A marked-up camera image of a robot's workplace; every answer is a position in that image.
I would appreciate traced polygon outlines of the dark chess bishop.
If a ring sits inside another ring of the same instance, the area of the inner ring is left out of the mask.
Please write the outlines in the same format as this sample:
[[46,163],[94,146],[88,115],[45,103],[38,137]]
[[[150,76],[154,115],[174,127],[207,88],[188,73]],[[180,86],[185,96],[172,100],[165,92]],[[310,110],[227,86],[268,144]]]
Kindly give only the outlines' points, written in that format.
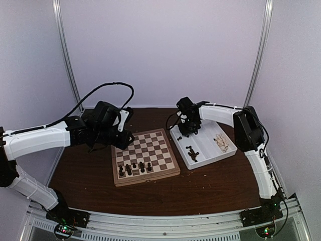
[[123,172],[123,168],[122,168],[122,167],[120,167],[118,173],[119,173],[119,176],[120,176],[120,177],[123,177],[123,176],[124,176],[124,172]]

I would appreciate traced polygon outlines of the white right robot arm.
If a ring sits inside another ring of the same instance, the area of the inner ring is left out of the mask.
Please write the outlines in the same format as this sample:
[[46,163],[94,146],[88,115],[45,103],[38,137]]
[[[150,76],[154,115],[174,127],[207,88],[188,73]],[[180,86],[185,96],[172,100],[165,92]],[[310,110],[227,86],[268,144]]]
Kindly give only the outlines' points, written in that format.
[[260,221],[269,221],[276,214],[281,196],[266,153],[268,140],[264,136],[268,133],[254,107],[232,107],[208,101],[193,103],[189,97],[181,98],[176,106],[180,121],[178,128],[185,137],[196,134],[202,120],[222,123],[234,129],[235,145],[248,158],[258,184],[262,207],[257,210],[257,217]]

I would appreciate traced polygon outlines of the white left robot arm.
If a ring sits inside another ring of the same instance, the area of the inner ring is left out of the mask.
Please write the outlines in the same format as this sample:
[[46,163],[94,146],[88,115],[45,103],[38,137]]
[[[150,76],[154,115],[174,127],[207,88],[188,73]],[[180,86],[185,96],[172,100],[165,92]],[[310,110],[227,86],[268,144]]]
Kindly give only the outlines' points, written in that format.
[[93,150],[96,144],[101,144],[127,148],[134,140],[125,129],[132,115],[130,107],[117,108],[100,101],[88,116],[68,115],[55,124],[5,131],[1,137],[1,186],[39,203],[61,223],[69,222],[72,211],[64,197],[38,180],[43,175],[36,171],[53,167],[53,162],[47,159],[66,147],[85,144]]

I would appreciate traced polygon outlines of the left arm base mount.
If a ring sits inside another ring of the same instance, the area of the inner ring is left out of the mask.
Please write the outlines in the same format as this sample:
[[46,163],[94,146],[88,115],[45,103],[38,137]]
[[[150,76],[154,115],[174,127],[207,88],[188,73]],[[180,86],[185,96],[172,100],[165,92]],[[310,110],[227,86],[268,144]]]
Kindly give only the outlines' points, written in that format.
[[90,214],[86,211],[70,209],[62,193],[55,190],[58,204],[53,209],[45,209],[46,218],[61,225],[86,228]]

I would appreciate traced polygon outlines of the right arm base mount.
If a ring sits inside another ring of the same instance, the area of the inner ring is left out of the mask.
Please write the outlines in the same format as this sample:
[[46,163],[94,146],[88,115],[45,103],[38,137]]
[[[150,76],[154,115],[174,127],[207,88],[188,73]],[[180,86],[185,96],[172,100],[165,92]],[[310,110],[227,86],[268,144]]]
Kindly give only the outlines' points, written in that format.
[[240,212],[243,227],[271,222],[275,218],[282,218],[281,198],[275,196],[270,199],[259,198],[261,206]]

